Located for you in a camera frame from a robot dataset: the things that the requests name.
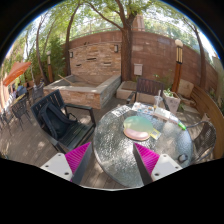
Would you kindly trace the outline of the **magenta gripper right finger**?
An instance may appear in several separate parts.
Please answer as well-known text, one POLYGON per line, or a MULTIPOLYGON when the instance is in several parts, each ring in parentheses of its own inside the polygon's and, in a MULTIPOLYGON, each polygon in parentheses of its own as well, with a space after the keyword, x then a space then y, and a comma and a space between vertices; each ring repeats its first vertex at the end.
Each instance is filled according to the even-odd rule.
POLYGON ((182 169, 169 155, 159 155, 138 143, 133 144, 133 154, 144 185, 182 169))

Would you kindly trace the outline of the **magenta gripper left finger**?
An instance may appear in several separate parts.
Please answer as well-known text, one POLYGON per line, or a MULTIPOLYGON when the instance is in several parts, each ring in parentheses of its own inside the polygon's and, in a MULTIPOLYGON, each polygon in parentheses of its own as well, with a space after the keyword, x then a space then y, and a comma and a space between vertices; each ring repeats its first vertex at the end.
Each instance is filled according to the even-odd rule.
POLYGON ((74 148, 70 152, 57 153, 41 166, 41 169, 56 176, 80 184, 92 154, 90 142, 74 148))

